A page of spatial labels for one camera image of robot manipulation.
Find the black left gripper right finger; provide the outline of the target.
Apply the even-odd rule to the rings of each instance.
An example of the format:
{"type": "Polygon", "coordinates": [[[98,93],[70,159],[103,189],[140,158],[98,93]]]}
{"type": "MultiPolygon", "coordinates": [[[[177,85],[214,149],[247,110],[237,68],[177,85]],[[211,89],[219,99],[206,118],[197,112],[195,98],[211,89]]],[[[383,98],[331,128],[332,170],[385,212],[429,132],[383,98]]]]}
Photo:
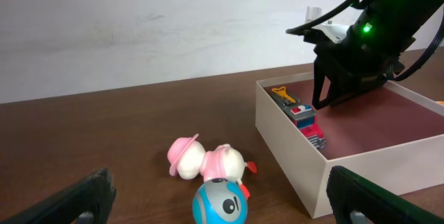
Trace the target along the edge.
{"type": "Polygon", "coordinates": [[[343,166],[334,166],[327,197],[337,223],[443,224],[443,219],[411,204],[343,166]]]}

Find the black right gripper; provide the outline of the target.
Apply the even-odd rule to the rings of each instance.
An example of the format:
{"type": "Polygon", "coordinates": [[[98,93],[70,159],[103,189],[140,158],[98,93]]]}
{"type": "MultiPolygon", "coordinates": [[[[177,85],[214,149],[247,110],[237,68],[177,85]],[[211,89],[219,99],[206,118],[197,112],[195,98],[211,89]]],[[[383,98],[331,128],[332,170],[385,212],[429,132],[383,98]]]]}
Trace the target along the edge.
{"type": "Polygon", "coordinates": [[[419,59],[408,69],[400,54],[414,42],[414,34],[443,5],[443,0],[345,0],[326,15],[305,24],[305,35],[314,34],[314,90],[312,105],[320,110],[381,87],[387,80],[404,80],[421,68],[443,42],[438,30],[419,59]],[[335,44],[311,28],[346,8],[361,11],[345,39],[335,44]],[[325,79],[330,81],[321,100],[325,79]]]}

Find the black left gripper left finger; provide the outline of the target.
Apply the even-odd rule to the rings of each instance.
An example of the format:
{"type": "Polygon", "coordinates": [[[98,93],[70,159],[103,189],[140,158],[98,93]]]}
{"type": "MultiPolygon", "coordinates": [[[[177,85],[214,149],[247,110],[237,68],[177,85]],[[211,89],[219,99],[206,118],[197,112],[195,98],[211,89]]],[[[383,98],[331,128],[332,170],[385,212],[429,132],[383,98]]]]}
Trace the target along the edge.
{"type": "Polygon", "coordinates": [[[102,168],[3,222],[106,223],[116,194],[109,170],[102,168]]]}

